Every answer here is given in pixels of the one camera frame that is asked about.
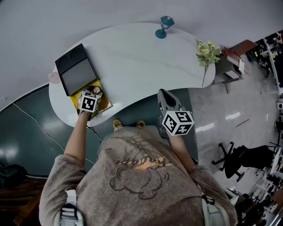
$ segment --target cartoon drawing on shirt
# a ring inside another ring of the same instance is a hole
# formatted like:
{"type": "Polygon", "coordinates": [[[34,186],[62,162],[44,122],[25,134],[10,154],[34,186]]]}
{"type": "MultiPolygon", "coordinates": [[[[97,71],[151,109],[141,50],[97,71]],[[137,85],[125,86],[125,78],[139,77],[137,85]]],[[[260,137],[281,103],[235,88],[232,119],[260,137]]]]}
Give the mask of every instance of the cartoon drawing on shirt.
{"type": "Polygon", "coordinates": [[[123,160],[115,163],[110,186],[115,191],[127,190],[142,200],[150,200],[157,196],[164,180],[170,178],[168,172],[160,169],[173,164],[148,142],[137,142],[139,139],[134,138],[127,140],[123,160]]]}

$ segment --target black cable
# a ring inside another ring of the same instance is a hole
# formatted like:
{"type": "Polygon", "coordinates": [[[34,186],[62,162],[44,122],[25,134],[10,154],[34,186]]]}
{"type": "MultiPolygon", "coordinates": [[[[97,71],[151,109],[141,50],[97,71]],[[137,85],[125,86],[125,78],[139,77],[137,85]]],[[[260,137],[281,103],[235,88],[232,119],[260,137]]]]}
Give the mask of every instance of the black cable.
{"type": "Polygon", "coordinates": [[[87,126],[87,128],[91,129],[96,134],[98,140],[101,142],[101,139],[99,138],[98,134],[94,131],[94,128],[93,127],[89,127],[89,126],[87,126]]]}

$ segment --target lamp base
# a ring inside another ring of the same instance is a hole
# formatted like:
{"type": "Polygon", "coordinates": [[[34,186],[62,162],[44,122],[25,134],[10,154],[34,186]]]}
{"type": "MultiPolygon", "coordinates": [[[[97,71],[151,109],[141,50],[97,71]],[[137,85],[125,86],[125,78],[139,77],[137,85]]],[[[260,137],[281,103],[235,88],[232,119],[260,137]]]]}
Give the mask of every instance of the lamp base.
{"type": "Polygon", "coordinates": [[[155,36],[161,39],[166,38],[166,32],[163,29],[158,29],[155,32],[155,36]]]}

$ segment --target black and white cube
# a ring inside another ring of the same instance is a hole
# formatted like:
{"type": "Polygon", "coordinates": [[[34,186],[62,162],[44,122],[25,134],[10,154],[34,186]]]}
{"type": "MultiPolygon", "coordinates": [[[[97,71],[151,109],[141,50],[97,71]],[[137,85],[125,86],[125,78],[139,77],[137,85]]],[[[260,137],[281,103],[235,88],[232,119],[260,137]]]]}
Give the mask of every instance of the black and white cube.
{"type": "Polygon", "coordinates": [[[101,96],[82,91],[80,110],[95,112],[100,104],[101,96]]]}
{"type": "Polygon", "coordinates": [[[186,135],[194,125],[189,111],[167,111],[162,125],[172,136],[186,135]]]}

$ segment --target dark green floor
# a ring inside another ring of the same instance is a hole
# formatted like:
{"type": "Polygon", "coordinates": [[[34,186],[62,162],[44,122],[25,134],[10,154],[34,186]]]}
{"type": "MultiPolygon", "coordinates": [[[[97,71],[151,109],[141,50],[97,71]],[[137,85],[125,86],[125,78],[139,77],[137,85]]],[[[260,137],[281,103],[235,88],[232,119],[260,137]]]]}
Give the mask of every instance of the dark green floor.
{"type": "MultiPolygon", "coordinates": [[[[192,111],[188,89],[173,90],[172,93],[180,99],[186,110],[192,111]]],[[[73,127],[62,122],[53,111],[48,87],[24,97],[17,101],[16,105],[34,117],[42,128],[65,148],[73,127]]],[[[157,95],[153,95],[126,107],[95,126],[94,130],[103,139],[113,132],[112,123],[115,118],[121,119],[125,126],[135,126],[139,119],[145,120],[147,125],[157,126],[159,115],[157,95]]],[[[13,105],[0,112],[0,124],[0,162],[4,166],[21,165],[29,174],[48,175],[55,157],[63,154],[62,149],[40,129],[34,120],[13,105]]],[[[191,156],[198,159],[194,128],[183,138],[191,156]]],[[[95,162],[99,146],[100,142],[96,135],[88,129],[86,158],[95,162]]],[[[86,170],[92,165],[86,161],[86,170]]]]}

